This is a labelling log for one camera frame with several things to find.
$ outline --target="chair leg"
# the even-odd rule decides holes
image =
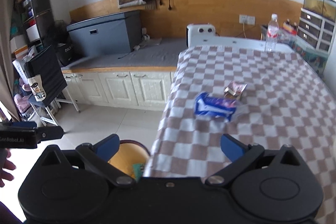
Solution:
[[[68,90],[68,87],[65,88],[65,90],[67,91],[68,95],[69,95],[69,98],[71,100],[71,102],[73,103],[73,106],[76,108],[77,112],[80,112],[79,108],[78,108],[78,105],[76,103],[76,100],[74,100],[71,96],[71,93],[69,92]]]
[[[57,101],[57,99],[55,99],[56,105],[58,106],[58,108],[61,108],[61,105],[59,103],[59,101]]]
[[[49,107],[46,107],[45,110],[48,112],[50,118],[55,122],[55,125],[59,126],[59,124],[58,124],[56,118],[55,118],[54,115],[51,113]]]
[[[33,110],[35,111],[36,115],[40,118],[42,124],[46,127],[47,124],[46,124],[45,121],[43,121],[43,120],[41,119],[41,117],[39,116],[36,107],[35,107],[32,103],[30,103],[30,105],[31,105],[31,107],[33,108]]]

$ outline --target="plastic bottle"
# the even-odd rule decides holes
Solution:
[[[275,47],[278,41],[278,32],[279,32],[279,25],[278,25],[278,15],[272,14],[272,20],[268,24],[267,29],[267,39],[265,44],[265,51],[266,52],[274,52]]]

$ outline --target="curtain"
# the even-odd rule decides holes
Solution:
[[[14,0],[0,0],[0,101],[12,118],[19,121],[12,97],[14,67],[9,44],[13,4]]]

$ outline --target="checkered tablecloth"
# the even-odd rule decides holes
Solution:
[[[236,121],[195,116],[200,92],[223,97],[231,80],[247,83]],[[171,94],[145,176],[207,177],[229,164],[220,149],[228,133],[266,149],[292,144],[323,187],[320,224],[336,223],[336,105],[325,84],[297,53],[203,46],[179,55]]]

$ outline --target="gray storage box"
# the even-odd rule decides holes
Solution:
[[[74,52],[82,56],[128,53],[141,43],[140,11],[84,20],[67,30]]]

